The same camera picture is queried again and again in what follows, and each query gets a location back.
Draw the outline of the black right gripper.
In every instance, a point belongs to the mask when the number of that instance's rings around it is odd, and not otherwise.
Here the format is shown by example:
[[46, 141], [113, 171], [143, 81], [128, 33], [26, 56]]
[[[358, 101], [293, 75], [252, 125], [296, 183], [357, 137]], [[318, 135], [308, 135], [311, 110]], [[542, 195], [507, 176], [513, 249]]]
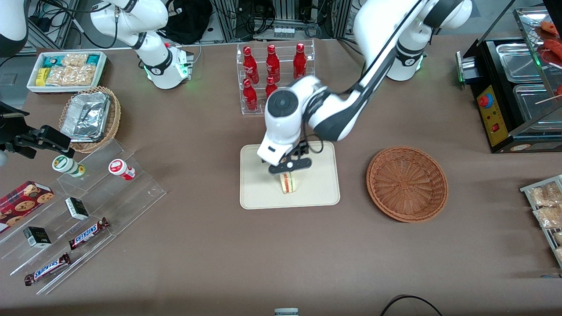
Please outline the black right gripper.
[[34, 159], [38, 149], [51, 150], [72, 158], [71, 140], [56, 128], [43, 125], [32, 128], [26, 123], [29, 113], [0, 103], [0, 148], [2, 151], [20, 154]]

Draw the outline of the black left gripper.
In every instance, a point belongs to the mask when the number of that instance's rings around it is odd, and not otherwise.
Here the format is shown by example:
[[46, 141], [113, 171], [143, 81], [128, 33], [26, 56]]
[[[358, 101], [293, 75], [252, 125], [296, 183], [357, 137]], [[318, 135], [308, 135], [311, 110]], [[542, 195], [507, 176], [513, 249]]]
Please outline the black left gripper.
[[279, 182], [282, 183], [282, 174], [295, 171], [295, 180], [298, 180], [301, 176], [301, 169], [307, 169], [312, 166], [312, 160], [305, 157], [309, 152], [309, 144], [303, 140], [299, 142], [295, 148], [285, 154], [277, 166], [269, 166], [268, 172], [271, 175], [278, 174]]

